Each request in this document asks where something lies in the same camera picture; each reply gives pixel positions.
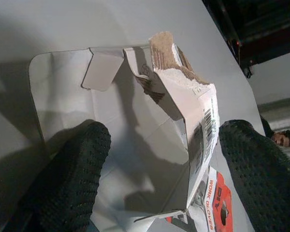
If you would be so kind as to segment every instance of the white wall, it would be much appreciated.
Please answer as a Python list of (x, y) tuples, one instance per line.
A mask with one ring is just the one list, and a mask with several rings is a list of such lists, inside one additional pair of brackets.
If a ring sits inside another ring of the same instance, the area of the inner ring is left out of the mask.
[(290, 53), (252, 67), (249, 83), (257, 104), (290, 98)]

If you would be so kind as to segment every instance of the red product label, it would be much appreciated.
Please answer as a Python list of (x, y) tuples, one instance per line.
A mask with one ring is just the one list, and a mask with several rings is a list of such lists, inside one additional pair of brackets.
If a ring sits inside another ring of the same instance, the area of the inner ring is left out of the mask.
[(223, 176), (217, 172), (213, 214), (217, 232), (232, 232), (232, 199), (231, 191), (225, 186)]

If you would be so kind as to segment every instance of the white cardboard box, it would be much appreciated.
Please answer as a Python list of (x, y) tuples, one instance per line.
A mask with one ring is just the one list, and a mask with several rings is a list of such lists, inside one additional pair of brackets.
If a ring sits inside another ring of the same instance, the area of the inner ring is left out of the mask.
[(109, 129), (91, 216), (101, 232), (146, 231), (155, 218), (187, 210), (217, 142), (219, 117), (215, 86), (193, 73), (171, 34), (147, 46), (38, 55), (29, 77), (49, 155), (69, 135), (62, 131), (87, 119)]

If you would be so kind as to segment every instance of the textured rubber grip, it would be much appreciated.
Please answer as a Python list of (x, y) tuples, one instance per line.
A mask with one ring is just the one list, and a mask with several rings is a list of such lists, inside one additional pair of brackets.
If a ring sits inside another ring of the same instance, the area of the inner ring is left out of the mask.
[(244, 120), (224, 123), (219, 139), (255, 231), (290, 232), (290, 158)]
[(39, 173), (19, 207), (33, 213), (41, 231), (86, 231), (110, 145), (107, 128), (91, 123)]

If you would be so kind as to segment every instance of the open box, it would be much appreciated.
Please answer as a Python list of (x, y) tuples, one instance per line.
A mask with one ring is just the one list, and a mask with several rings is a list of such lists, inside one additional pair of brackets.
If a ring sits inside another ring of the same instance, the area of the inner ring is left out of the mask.
[(112, 136), (91, 216), (101, 232), (146, 231), (188, 209), (218, 139), (218, 106), (170, 33), (147, 46), (41, 54), (29, 78), (49, 155), (87, 119)]

